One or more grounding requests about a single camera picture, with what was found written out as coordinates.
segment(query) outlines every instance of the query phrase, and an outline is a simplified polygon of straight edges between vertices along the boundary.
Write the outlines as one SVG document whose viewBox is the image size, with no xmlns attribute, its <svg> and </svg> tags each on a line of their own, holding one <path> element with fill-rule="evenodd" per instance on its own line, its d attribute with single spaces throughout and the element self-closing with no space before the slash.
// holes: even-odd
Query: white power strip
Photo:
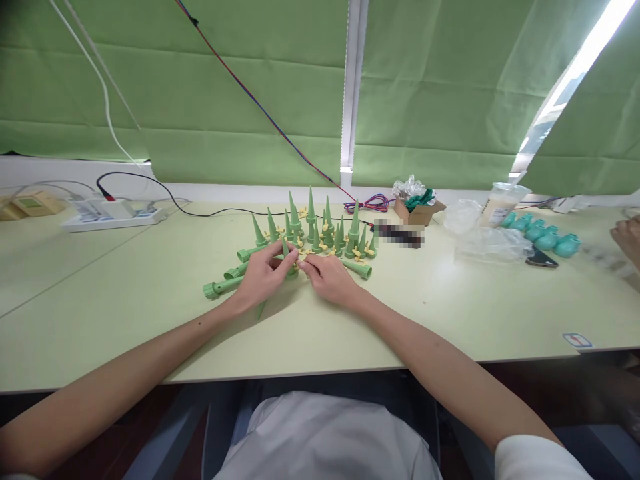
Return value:
<svg viewBox="0 0 640 480">
<path fill-rule="evenodd" d="M 139 227 L 140 225 L 155 225 L 167 218 L 162 209 L 150 213 L 141 213 L 131 219 L 116 220 L 111 217 L 101 217 L 96 220 L 82 221 L 80 215 L 60 224 L 62 230 L 73 233 L 80 231 L 107 230 L 112 228 Z"/>
</svg>

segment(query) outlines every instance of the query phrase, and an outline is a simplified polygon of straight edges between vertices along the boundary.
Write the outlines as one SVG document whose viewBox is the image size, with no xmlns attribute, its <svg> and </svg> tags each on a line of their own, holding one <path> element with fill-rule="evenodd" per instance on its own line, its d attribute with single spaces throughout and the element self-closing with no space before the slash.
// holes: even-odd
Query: window blind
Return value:
<svg viewBox="0 0 640 480">
<path fill-rule="evenodd" d="M 62 0 L 57 4 L 75 28 Z M 141 126 L 138 131 L 109 86 L 119 139 L 134 158 L 151 159 L 158 179 L 326 184 L 234 82 L 175 2 L 73 6 Z M 337 181 L 346 0 L 190 0 L 187 8 L 282 130 Z M 0 39 L 0 151 L 124 159 L 107 129 L 99 81 L 51 5 L 20 2 L 7 14 Z"/>
<path fill-rule="evenodd" d="M 640 188 L 640 4 L 600 53 L 529 165 L 537 193 L 626 195 Z"/>
<path fill-rule="evenodd" d="M 370 0 L 353 184 L 487 189 L 606 0 Z"/>
</svg>

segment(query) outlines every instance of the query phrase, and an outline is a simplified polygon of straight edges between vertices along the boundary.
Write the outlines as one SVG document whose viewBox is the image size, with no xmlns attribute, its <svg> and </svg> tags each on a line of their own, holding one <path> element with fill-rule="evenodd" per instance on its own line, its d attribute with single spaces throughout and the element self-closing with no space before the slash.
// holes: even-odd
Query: desk surface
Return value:
<svg viewBox="0 0 640 480">
<path fill-rule="evenodd" d="M 189 208 L 206 213 L 227 206 Z M 609 241 L 608 229 L 621 218 L 619 209 L 532 210 L 598 242 Z M 266 226 L 264 218 L 260 222 Z M 2 318 L 0 391 L 62 387 L 216 306 L 219 301 L 204 298 L 202 285 L 222 279 L 238 264 L 236 250 L 252 247 L 253 240 L 251 216 L 234 212 L 208 219 L 173 215 L 134 236 Z M 370 265 L 370 280 L 359 283 L 476 361 L 576 355 L 563 333 L 581 333 L 602 349 L 640 345 L 640 295 L 580 255 L 556 270 L 456 260 L 454 242 L 432 223 L 425 248 L 381 243 Z M 317 298 L 300 274 L 268 302 L 259 323 L 254 312 L 238 319 L 167 380 L 400 366 L 362 322 Z"/>
<path fill-rule="evenodd" d="M 70 235 L 60 224 L 74 215 L 0 221 L 0 318 L 149 228 Z"/>
</svg>

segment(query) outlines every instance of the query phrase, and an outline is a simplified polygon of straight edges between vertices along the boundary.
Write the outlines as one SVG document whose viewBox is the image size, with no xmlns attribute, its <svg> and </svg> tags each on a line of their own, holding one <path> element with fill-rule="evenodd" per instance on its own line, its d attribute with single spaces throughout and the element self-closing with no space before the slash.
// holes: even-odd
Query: cardboard box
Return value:
<svg viewBox="0 0 640 480">
<path fill-rule="evenodd" d="M 0 197 L 0 206 L 4 205 L 9 197 Z M 20 220 L 27 214 L 20 210 L 12 203 L 7 203 L 4 208 L 0 209 L 0 220 Z"/>
<path fill-rule="evenodd" d="M 13 204 L 30 217 L 55 215 L 65 209 L 62 202 L 45 191 L 20 195 L 13 199 Z"/>
<path fill-rule="evenodd" d="M 405 203 L 396 198 L 393 211 L 396 212 L 400 220 L 405 225 L 424 225 L 428 226 L 434 213 L 444 210 L 447 206 L 436 200 L 434 205 L 418 205 L 412 212 L 407 210 Z"/>
</svg>

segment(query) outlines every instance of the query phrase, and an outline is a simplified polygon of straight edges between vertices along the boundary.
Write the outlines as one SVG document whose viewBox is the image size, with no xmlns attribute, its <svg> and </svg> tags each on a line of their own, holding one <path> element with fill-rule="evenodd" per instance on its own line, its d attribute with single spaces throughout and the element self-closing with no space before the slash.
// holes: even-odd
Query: hand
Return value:
<svg viewBox="0 0 640 480">
<path fill-rule="evenodd" d="M 334 255 L 308 255 L 298 266 L 311 280 L 315 292 L 330 302 L 349 307 L 364 292 Z"/>
<path fill-rule="evenodd" d="M 636 268 L 640 269 L 640 215 L 616 223 L 611 236 Z"/>
<path fill-rule="evenodd" d="M 298 260 L 298 250 L 287 242 L 289 254 L 280 260 L 282 242 L 277 241 L 257 251 L 249 259 L 249 265 L 238 290 L 230 299 L 240 302 L 242 310 L 251 310 L 272 296 L 285 279 L 287 272 Z"/>
</svg>

